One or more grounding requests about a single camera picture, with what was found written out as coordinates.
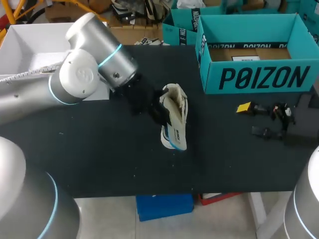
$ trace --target blue box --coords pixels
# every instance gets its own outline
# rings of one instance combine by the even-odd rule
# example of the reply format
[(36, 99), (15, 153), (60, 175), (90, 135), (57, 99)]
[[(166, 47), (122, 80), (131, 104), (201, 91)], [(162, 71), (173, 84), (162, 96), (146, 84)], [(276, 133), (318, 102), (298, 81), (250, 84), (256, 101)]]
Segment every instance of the blue box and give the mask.
[[(291, 59), (212, 61), (209, 48), (286, 48)], [(309, 91), (319, 74), (319, 48), (297, 14), (201, 16), (195, 50), (206, 94)]]
[(171, 14), (163, 21), (163, 40), (169, 45), (195, 45), (196, 32), (174, 26)]
[(174, 20), (174, 25), (179, 28), (197, 32), (199, 16), (225, 14), (226, 2), (226, 0), (220, 0), (219, 6), (209, 6), (193, 9), (177, 9), (177, 0), (175, 0), (171, 8), (171, 15)]
[(191, 194), (136, 196), (140, 221), (191, 213), (194, 201)]
[(315, 42), (319, 45), (319, 3), (301, 0), (299, 14)]

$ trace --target cable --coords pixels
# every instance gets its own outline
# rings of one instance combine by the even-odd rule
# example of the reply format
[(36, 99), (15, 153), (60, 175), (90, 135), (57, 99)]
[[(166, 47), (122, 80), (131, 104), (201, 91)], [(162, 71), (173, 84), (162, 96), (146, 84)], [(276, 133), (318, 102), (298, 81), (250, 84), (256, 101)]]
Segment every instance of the cable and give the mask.
[(45, 13), (45, 8), (40, 9), (35, 14), (31, 16), (31, 18), (26, 22), (26, 24), (32, 24), (39, 16)]

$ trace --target tiled floor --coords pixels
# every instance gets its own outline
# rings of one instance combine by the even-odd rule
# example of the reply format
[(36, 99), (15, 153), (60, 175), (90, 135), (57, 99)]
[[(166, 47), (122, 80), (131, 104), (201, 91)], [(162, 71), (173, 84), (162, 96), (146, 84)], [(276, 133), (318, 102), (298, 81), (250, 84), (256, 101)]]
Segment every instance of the tiled floor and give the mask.
[(190, 214), (140, 222), (135, 197), (76, 199), (80, 239), (255, 239), (246, 195), (211, 205), (195, 205)]

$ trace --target black table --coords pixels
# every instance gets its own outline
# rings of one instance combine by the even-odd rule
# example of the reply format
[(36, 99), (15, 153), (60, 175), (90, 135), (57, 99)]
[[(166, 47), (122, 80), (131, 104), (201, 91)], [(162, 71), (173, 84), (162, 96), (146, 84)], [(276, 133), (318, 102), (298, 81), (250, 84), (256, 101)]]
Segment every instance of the black table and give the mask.
[(280, 123), (235, 111), (249, 101), (292, 106), (300, 94), (205, 95), (193, 47), (128, 49), (158, 88), (179, 83), (188, 95), (186, 152), (163, 147), (160, 126), (117, 98), (40, 112), (1, 126), (0, 136), (73, 197), (293, 190), (313, 149), (256, 138), (251, 126)]

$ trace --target shoe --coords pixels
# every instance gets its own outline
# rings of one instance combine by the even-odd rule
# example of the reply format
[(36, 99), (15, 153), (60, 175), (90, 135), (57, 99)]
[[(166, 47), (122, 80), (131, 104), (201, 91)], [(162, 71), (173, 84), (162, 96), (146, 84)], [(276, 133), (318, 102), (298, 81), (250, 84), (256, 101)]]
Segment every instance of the shoe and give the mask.
[(186, 150), (187, 96), (179, 84), (168, 84), (159, 102), (169, 111), (170, 122), (162, 126), (160, 139), (166, 148)]

